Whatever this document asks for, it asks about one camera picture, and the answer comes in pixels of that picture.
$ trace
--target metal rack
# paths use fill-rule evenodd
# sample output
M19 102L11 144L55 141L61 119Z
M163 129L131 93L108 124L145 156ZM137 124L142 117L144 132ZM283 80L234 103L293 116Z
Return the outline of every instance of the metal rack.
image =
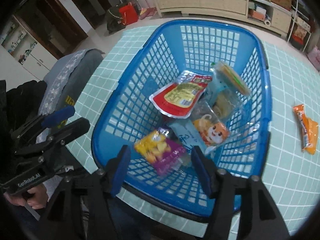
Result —
M295 10L295 13L294 13L294 16L292 16L292 21L293 21L293 23L292 23L292 26L291 26L290 34L289 34L288 39L287 39L287 43L289 43L289 41L290 41L290 38L291 38L291 35L292 35L292 32L293 32L294 24L297 24L297 25L301 26L301 25L298 24L298 22L297 22L298 14L299 14L304 20L309 21L309 18L308 18L307 16L305 16L302 12L300 12L300 11L298 10L298 5L299 5L299 0L296 0L296 7L294 7L293 5L291 5L291 7ZM309 43L310 37L311 37L311 32L308 31L308 30L306 30L306 31L307 31L307 33L308 33L309 35L308 35L307 42L306 42L306 44L305 44L302 52L305 51L305 49L306 49L306 47L307 47L307 45L308 45L308 43Z

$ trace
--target basket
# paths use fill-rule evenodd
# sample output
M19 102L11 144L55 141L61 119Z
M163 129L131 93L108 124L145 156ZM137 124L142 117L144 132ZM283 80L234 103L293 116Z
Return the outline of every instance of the basket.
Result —
M261 175L269 144L272 102L263 47L241 27L203 20L174 20L158 27L119 80L95 126L92 154L99 167L114 158L123 145L132 150L125 185L135 195L187 218L207 218L214 200L207 199L194 169L157 176L133 144L161 125L161 115L148 100L185 69L212 74L210 65L225 61L241 75L252 94L243 98L244 110L228 121L231 131L243 128L241 139L220 147L218 167L234 176ZM235 210L241 205L236 196Z

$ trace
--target orange snack package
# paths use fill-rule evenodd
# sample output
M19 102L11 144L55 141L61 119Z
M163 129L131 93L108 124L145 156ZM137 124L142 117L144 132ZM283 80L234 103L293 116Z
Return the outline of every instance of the orange snack package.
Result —
M294 106L292 109L301 125L302 150L307 150L308 153L314 154L318 140L318 123L307 118L304 112L304 105Z
M308 137L310 146L306 147L306 151L310 154L315 154L318 141L318 123L308 118Z

